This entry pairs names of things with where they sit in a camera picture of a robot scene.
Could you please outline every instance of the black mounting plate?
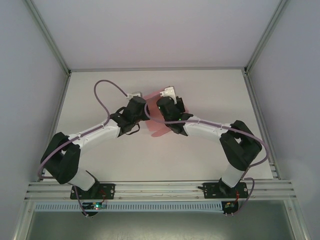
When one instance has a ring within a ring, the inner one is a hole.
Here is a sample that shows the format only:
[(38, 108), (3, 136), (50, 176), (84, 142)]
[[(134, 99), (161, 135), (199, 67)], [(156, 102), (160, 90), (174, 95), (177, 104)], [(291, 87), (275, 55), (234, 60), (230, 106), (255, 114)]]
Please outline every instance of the black mounting plate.
[(228, 195), (224, 195), (220, 191), (218, 182), (204, 182), (202, 187), (198, 188), (203, 190), (205, 199), (236, 199), (236, 191), (238, 191), (240, 199), (246, 199), (248, 197), (248, 189), (245, 182), (239, 182), (235, 187), (231, 188), (230, 194)]
[[(94, 200), (112, 200), (114, 199), (115, 196), (115, 189), (116, 185), (113, 183), (100, 183), (98, 187), (97, 193), (91, 197), (91, 193), (89, 191), (83, 191), (81, 188), (77, 187), (76, 188), (78, 191), (79, 199), (81, 200), (89, 200), (89, 199), (94, 199)], [(70, 194), (70, 199), (71, 200), (76, 200), (77, 196), (75, 193), (75, 186), (71, 188), (71, 194)]]

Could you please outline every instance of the pink translucent object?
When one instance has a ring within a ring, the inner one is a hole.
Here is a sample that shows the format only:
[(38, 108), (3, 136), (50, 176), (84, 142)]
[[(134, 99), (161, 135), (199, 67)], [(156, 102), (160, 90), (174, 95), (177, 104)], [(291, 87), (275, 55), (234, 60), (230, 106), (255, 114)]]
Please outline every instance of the pink translucent object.
[[(161, 115), (161, 112), (157, 106), (157, 101), (160, 99), (160, 92), (165, 90), (164, 88), (159, 90), (159, 91), (154, 91), (153, 93), (144, 96), (143, 98), (146, 100), (148, 104), (148, 108), (150, 111), (150, 116), (159, 120), (164, 121), (164, 117)], [(162, 135), (168, 133), (171, 131), (170, 128), (168, 128), (165, 124), (163, 123), (158, 123), (153, 120), (148, 120), (145, 122), (147, 128), (149, 129), (150, 132), (153, 132), (151, 134), (152, 137), (161, 137)]]

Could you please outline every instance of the white wall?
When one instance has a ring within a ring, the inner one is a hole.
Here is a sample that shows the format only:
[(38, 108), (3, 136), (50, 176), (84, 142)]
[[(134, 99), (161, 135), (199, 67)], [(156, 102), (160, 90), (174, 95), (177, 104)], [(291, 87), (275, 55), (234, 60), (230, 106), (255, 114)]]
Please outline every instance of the white wall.
[(45, 150), (65, 74), (21, 0), (0, 1), (0, 212), (9, 240)]
[(74, 69), (244, 67), (279, 0), (34, 0)]
[(292, 0), (252, 71), (280, 170), (320, 228), (320, 1)]

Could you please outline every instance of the white table surface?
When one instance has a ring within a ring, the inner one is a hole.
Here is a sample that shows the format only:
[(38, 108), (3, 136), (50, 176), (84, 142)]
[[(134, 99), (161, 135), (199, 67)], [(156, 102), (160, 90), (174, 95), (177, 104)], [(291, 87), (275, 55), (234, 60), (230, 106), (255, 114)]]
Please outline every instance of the white table surface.
[[(127, 93), (140, 91), (145, 96), (174, 86), (195, 116), (218, 123), (242, 120), (253, 134), (261, 136), (241, 70), (74, 72), (57, 132), (77, 133), (106, 118), (93, 92), (94, 84), (101, 79), (115, 82)], [(97, 94), (110, 113), (128, 103), (121, 92), (105, 82), (98, 86)], [(218, 180), (227, 168), (219, 143), (173, 132), (151, 137), (146, 124), (140, 125), (139, 133), (106, 141), (82, 155), (79, 166), (99, 181)], [(265, 154), (262, 150), (255, 162)], [(250, 169), (246, 176), (273, 178), (267, 161)]]

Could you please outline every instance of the gray wall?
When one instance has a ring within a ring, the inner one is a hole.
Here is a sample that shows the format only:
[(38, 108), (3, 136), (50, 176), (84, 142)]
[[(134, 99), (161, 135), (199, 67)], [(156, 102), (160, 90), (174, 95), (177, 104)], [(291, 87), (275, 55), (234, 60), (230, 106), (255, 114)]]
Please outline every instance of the gray wall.
[(320, 228), (320, 1), (292, 0), (251, 78), (280, 170), (313, 239)]
[(0, 1), (0, 76), (0, 238), (8, 240), (65, 79), (22, 0)]

